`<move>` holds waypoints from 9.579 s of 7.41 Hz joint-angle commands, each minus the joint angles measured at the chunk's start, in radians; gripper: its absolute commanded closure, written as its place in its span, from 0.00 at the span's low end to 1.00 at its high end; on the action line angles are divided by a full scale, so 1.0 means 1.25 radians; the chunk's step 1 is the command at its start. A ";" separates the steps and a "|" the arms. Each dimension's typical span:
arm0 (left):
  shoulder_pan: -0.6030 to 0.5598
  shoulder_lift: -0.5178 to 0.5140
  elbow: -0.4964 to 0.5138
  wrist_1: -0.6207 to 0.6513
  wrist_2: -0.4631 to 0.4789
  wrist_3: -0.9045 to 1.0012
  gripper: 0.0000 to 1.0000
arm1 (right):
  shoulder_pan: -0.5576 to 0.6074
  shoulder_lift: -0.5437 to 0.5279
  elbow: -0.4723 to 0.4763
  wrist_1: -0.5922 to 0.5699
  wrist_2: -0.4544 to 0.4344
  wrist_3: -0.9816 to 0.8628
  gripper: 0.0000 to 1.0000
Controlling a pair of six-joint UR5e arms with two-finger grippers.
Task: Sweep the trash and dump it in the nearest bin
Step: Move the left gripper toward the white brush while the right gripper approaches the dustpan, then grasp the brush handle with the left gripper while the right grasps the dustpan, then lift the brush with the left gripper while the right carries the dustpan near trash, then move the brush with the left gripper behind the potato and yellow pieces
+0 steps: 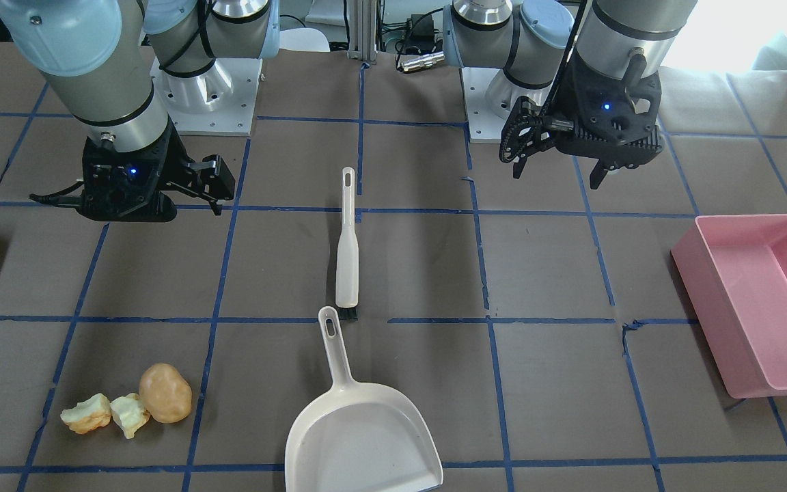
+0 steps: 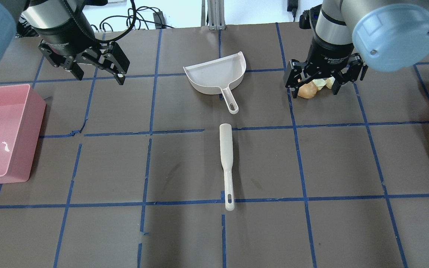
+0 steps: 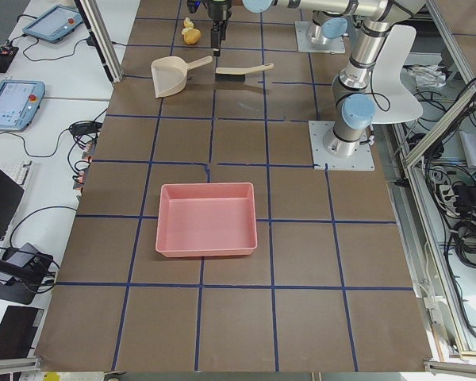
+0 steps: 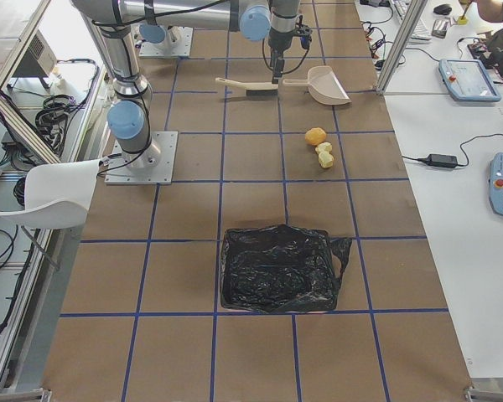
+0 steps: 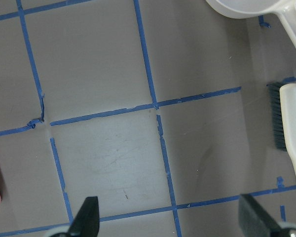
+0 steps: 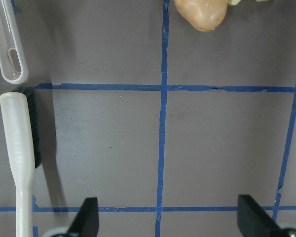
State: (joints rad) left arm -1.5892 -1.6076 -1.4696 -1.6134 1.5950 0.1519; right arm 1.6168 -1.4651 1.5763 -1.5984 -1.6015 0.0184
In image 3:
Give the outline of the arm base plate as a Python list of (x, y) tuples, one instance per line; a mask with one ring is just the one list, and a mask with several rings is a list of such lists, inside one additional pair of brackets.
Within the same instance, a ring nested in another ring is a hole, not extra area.
[(309, 121), (313, 167), (327, 171), (373, 171), (374, 160), (365, 131), (357, 141), (348, 143), (334, 135), (333, 126), (333, 121)]
[(295, 33), (299, 52), (344, 54), (343, 35), (348, 27), (342, 17), (333, 18), (317, 25), (313, 21), (296, 21)]

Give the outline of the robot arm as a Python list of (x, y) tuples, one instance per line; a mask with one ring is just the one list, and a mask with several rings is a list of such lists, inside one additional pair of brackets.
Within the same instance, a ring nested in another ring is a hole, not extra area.
[(375, 113), (375, 104), (364, 92), (370, 82), (378, 55), (398, 22), (413, 17), (424, 6), (424, 1), (206, 1), (205, 7), (213, 27), (211, 47), (220, 55), (228, 19), (234, 5), (244, 5), (252, 13), (262, 13), (272, 6), (287, 9), (322, 11), (336, 16), (364, 16), (358, 39), (347, 66), (332, 84), (337, 111), (332, 131), (324, 136), (324, 149), (333, 156), (347, 158), (359, 147), (364, 129), (369, 127)]
[(347, 31), (347, 19), (328, 16), (323, 11), (313, 11), (312, 23), (306, 33), (308, 40), (317, 45), (342, 37)]

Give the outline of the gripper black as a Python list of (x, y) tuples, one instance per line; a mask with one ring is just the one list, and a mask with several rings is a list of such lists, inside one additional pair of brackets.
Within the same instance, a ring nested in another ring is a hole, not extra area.
[(214, 21), (210, 32), (210, 44), (214, 56), (221, 55), (221, 42), (226, 39), (227, 21), (232, 15), (231, 0), (207, 0), (207, 13)]

